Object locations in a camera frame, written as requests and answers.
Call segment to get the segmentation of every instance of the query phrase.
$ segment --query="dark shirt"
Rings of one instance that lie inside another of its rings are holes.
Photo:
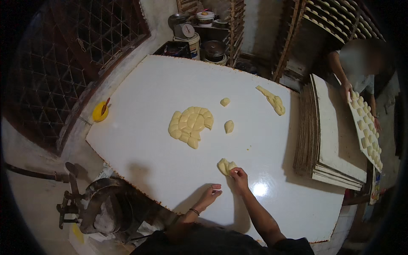
[[[284,239],[272,247],[262,247],[249,235],[223,228],[193,227],[180,244],[170,244],[163,231],[155,231],[131,255],[141,254],[250,254],[313,255],[306,238]]]

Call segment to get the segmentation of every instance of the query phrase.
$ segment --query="yellow bowl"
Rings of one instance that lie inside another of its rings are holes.
[[[102,113],[102,107],[105,105],[105,103],[106,103],[106,101],[100,102],[100,103],[95,107],[95,109],[93,110],[92,117],[93,117],[93,120],[94,120],[94,121],[96,121],[96,122],[103,121],[103,120],[106,119],[106,117],[108,116],[108,113],[109,113],[109,108],[108,108],[108,107],[106,107],[106,111],[104,112],[104,114],[101,115],[101,113]]]

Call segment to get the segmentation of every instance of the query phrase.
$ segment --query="stack of baking trays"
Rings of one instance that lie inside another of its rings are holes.
[[[300,94],[293,168],[298,175],[359,191],[367,179],[353,115],[339,90],[316,75]]]

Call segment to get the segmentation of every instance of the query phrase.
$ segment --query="person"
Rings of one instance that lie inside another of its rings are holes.
[[[374,126],[380,131],[374,98],[374,78],[383,67],[382,45],[379,39],[352,40],[341,51],[333,51],[328,55],[329,65],[341,85],[341,95],[347,102],[347,94],[353,91],[364,93],[371,114],[374,116]],[[329,77],[329,82],[338,84]]]
[[[167,231],[155,231],[131,254],[314,254],[306,238],[286,238],[277,222],[257,201],[248,187],[242,168],[230,173],[235,189],[246,206],[256,231],[267,244],[262,247],[248,235],[221,227],[195,223],[198,216],[222,194],[220,184],[212,184],[198,202]]]

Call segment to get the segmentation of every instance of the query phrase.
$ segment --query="tray of dough balls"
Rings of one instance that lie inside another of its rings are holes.
[[[375,168],[381,172],[383,163],[381,162],[381,148],[378,145],[379,133],[374,127],[374,117],[371,114],[371,107],[364,101],[364,98],[357,92],[352,92],[348,96],[348,105],[353,114],[359,138],[360,150],[366,155]]]

